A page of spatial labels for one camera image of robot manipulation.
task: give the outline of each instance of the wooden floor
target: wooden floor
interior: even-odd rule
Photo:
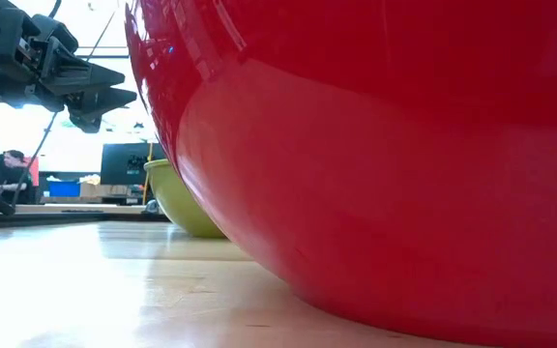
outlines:
[[[170,224],[0,229],[0,347],[465,347],[339,319]]]

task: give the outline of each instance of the person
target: person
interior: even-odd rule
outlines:
[[[27,173],[25,179],[20,182],[21,176],[25,171],[25,155],[17,150],[4,153],[4,168],[2,171],[3,183],[0,184],[1,198],[12,204],[15,197],[16,188],[20,185],[17,204],[29,204],[33,183],[31,175]]]

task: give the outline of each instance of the cable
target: cable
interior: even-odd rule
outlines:
[[[53,6],[53,10],[51,10],[50,14],[48,15],[51,18],[54,18],[59,11],[59,7],[62,5],[62,0],[55,0],[55,5]]]
[[[57,12],[57,9],[59,8],[58,4],[60,4],[60,3],[61,3],[61,0],[58,0],[57,3],[55,3],[55,8],[53,9],[54,12]],[[115,10],[113,10],[113,13],[111,14],[111,17],[108,19],[108,22],[104,26],[104,29],[101,32],[101,35],[96,40],[96,44],[94,44],[94,48],[92,48],[92,51],[90,52],[90,54],[87,57],[87,59],[85,60],[85,62],[89,62],[89,60],[94,55],[94,52],[96,51],[96,48],[98,48],[98,45],[101,43],[101,40],[103,39],[104,33],[106,33],[106,30],[108,29],[109,25],[111,24],[111,20],[113,20],[113,17],[115,16],[116,12],[117,12],[117,8]],[[50,119],[50,123],[48,124],[48,127],[46,127],[46,129],[44,130],[43,139],[41,140],[40,144],[38,145],[38,148],[36,149],[36,152],[34,152],[34,156],[32,156],[31,160],[29,160],[29,163],[27,164],[27,166],[25,166],[25,169],[23,170],[23,173],[20,176],[20,180],[18,181],[18,185],[16,185],[15,197],[12,200],[12,209],[14,211],[16,210],[16,201],[18,200],[18,194],[20,193],[20,188],[22,188],[23,182],[25,181],[25,179],[27,178],[27,175],[29,174],[30,167],[32,166],[32,164],[34,164],[34,160],[36,160],[36,157],[38,156],[38,153],[42,149],[42,147],[44,145],[44,141],[46,140],[46,137],[50,133],[50,129],[51,129],[51,127],[53,127],[53,123],[55,122],[55,118],[57,117],[58,113],[59,112],[54,112],[53,113],[53,117]]]

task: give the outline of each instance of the bowl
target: bowl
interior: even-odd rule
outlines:
[[[222,238],[224,235],[192,198],[167,159],[145,164],[156,200],[164,214],[194,237]]]
[[[155,2],[140,95],[229,239],[352,320],[557,347],[557,0]]]

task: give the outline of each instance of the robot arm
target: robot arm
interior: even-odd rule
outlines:
[[[77,48],[61,22],[29,17],[0,0],[0,102],[38,104],[52,112],[67,106],[77,127],[99,131],[103,114],[133,102],[136,93],[112,88],[125,77],[75,57]]]

